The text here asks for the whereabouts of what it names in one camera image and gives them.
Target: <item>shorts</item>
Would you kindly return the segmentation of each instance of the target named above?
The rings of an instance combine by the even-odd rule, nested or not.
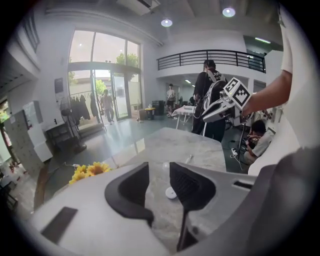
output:
[[[167,100],[167,101],[166,101],[166,105],[167,105],[167,106],[170,106],[170,107],[174,107],[174,103],[175,103],[174,100]]]

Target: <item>gray floor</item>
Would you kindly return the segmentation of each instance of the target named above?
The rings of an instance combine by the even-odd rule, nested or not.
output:
[[[176,125],[177,120],[167,118],[166,116],[156,116],[155,120],[146,120],[142,123],[134,119],[126,119],[115,122],[113,125],[107,125],[107,132],[103,130],[86,137],[83,142],[87,145],[87,149],[83,152],[75,155],[66,150],[55,155],[51,160],[49,172],[51,172],[52,175],[46,183],[44,201],[50,199],[57,190],[68,184],[74,174],[74,168],[68,165],[91,165],[93,162],[104,161],[155,131],[163,127],[175,129]],[[179,125],[180,130],[191,131],[191,128],[191,120],[185,125],[182,123]],[[225,131],[221,144],[227,172],[241,172],[239,163],[235,159],[230,158],[232,154],[230,148],[238,147],[237,143],[231,141],[238,141],[240,136],[241,131],[236,128]]]

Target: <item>balcony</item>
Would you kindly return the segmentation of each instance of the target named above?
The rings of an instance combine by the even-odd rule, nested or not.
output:
[[[158,58],[158,70],[203,64],[205,60],[214,60],[216,64],[245,67],[266,73],[265,58],[234,50],[193,50]]]

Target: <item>man in black shirt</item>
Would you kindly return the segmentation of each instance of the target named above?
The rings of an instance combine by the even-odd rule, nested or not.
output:
[[[204,112],[204,97],[207,94],[211,84],[213,83],[213,81],[207,73],[207,70],[210,70],[213,73],[213,76],[216,79],[216,81],[225,80],[225,82],[227,83],[225,76],[216,70],[216,64],[212,59],[206,60],[203,64],[203,67],[204,71],[198,75],[194,88],[196,102],[192,126],[192,132],[194,134],[200,134],[205,127],[205,122],[203,121],[201,116]],[[213,88],[211,96],[212,102],[217,101],[220,98],[221,90],[222,88],[220,87]],[[225,134],[225,128],[226,120],[224,118],[215,122],[209,122],[206,125],[204,136],[221,142]]]

